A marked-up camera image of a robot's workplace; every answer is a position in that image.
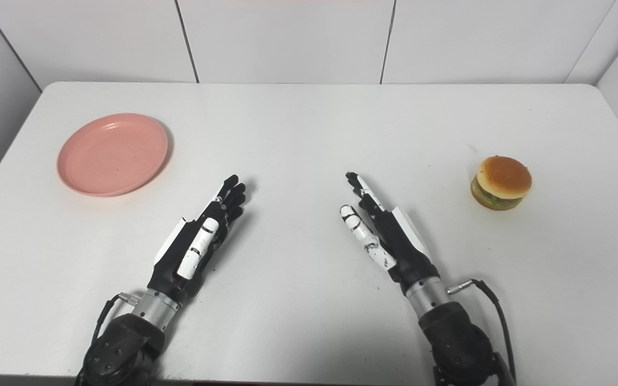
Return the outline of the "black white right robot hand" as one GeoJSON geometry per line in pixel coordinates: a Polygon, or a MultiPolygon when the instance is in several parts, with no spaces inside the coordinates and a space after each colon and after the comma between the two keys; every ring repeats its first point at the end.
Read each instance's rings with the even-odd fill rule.
{"type": "Polygon", "coordinates": [[[415,284],[439,278],[439,271],[429,259],[427,248],[405,219],[404,213],[397,207],[386,209],[359,174],[348,172],[345,177],[373,228],[351,205],[342,206],[340,215],[370,259],[385,269],[395,283],[400,284],[404,294],[415,284]]]}

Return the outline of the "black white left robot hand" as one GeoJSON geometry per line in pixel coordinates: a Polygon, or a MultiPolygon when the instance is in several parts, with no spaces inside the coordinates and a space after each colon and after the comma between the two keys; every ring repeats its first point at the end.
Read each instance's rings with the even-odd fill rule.
{"type": "Polygon", "coordinates": [[[204,268],[225,242],[232,223],[244,212],[246,188],[233,174],[199,217],[179,218],[157,252],[148,289],[180,304],[196,295],[203,285],[204,268]]]}

